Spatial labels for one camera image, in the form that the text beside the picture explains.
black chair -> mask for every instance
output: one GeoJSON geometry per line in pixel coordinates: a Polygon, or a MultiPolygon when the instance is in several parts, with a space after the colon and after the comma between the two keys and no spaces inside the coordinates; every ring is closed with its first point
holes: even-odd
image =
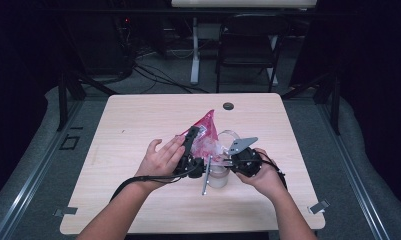
{"type": "Polygon", "coordinates": [[[221,66],[245,68],[273,68],[268,92],[272,90],[279,53],[290,24],[281,16],[239,14],[224,20],[219,34],[219,50],[215,72],[216,92],[219,92],[221,66]],[[275,47],[271,36],[277,36],[275,47]]]}

gray bracket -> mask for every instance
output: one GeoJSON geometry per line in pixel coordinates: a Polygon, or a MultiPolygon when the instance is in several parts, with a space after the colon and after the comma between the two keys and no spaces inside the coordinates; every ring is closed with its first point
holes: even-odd
{"type": "Polygon", "coordinates": [[[330,204],[327,200],[324,200],[320,203],[313,205],[312,207],[308,207],[310,213],[317,214],[318,212],[325,212],[325,208],[329,207],[330,204]]]}
{"type": "Polygon", "coordinates": [[[228,155],[234,155],[242,152],[244,149],[248,148],[257,140],[257,137],[235,139],[231,147],[229,148],[228,155]]]}
{"type": "Polygon", "coordinates": [[[78,211],[78,208],[65,207],[63,209],[56,209],[56,211],[53,213],[53,216],[64,217],[65,214],[75,215],[76,211],[78,211]]]}

wooden table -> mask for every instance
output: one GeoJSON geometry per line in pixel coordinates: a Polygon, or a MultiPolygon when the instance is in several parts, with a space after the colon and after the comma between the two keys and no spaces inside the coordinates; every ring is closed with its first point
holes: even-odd
{"type": "MultiPolygon", "coordinates": [[[[322,213],[307,210],[318,200],[279,95],[246,93],[110,97],[68,205],[78,210],[64,216],[60,231],[80,233],[108,204],[119,184],[134,175],[151,140],[168,142],[211,109],[215,109],[218,132],[233,130],[241,138],[259,138],[252,147],[265,149],[275,159],[310,227],[323,228],[322,213]],[[234,109],[224,110],[226,102],[233,103],[234,109]]],[[[184,178],[153,192],[129,233],[278,229],[271,202],[233,173],[224,188],[208,187],[205,196],[201,195],[203,177],[184,178]]]]}

wrist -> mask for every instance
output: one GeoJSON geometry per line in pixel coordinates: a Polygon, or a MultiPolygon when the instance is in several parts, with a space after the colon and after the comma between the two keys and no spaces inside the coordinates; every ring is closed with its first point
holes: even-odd
{"type": "Polygon", "coordinates": [[[149,188],[148,184],[146,183],[147,182],[133,182],[131,184],[128,184],[123,191],[148,197],[148,195],[150,195],[150,193],[152,193],[154,189],[149,188]]]}

gray floor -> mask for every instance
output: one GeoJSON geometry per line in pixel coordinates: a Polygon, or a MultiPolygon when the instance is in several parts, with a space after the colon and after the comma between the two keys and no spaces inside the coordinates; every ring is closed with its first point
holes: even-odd
{"type": "MultiPolygon", "coordinates": [[[[300,46],[301,39],[286,41],[275,92],[282,94],[289,90],[300,46]]],[[[160,74],[148,66],[158,68],[175,81],[190,86],[191,56],[181,58],[188,55],[186,51],[174,53],[178,57],[170,52],[165,60],[149,54],[137,59],[137,63],[160,74]]],[[[216,52],[205,46],[201,53],[200,83],[196,87],[214,92],[216,52]]],[[[257,76],[257,72],[225,70],[223,78],[237,84],[225,84],[222,91],[265,92],[266,75],[257,76]]],[[[153,84],[134,72],[124,81],[107,86],[122,94],[185,93],[181,88],[159,83],[145,92],[153,84]]],[[[83,102],[70,100],[71,119],[61,133],[55,131],[59,120],[57,89],[47,93],[49,106],[43,123],[0,193],[0,238],[74,239],[60,233],[61,218],[53,213],[67,206],[107,101],[96,89],[84,87],[88,97],[83,102]],[[67,134],[78,136],[78,144],[74,150],[59,150],[67,134]]],[[[354,112],[342,101],[341,136],[333,135],[328,127],[327,106],[313,103],[310,98],[313,91],[284,101],[284,105],[318,199],[326,199],[331,204],[324,214],[326,226],[318,236],[321,239],[401,239],[401,204],[369,164],[354,112]],[[357,173],[353,178],[352,168],[346,167],[349,165],[346,158],[353,162],[353,172],[357,173]]],[[[277,233],[269,236],[275,239],[277,233]]]]}

